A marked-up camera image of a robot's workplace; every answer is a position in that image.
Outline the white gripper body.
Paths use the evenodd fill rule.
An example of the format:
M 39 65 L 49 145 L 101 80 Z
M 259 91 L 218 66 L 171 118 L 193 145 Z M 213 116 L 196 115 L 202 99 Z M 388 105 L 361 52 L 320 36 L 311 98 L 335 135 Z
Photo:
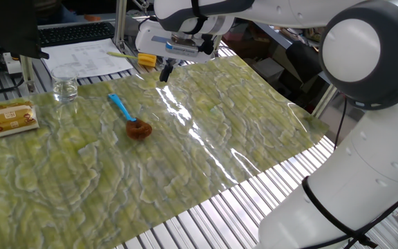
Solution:
M 135 46 L 139 53 L 205 63 L 215 57 L 214 46 L 208 55 L 200 51 L 204 44 L 201 34 L 188 35 L 164 30 L 159 22 L 147 19 L 140 23 Z

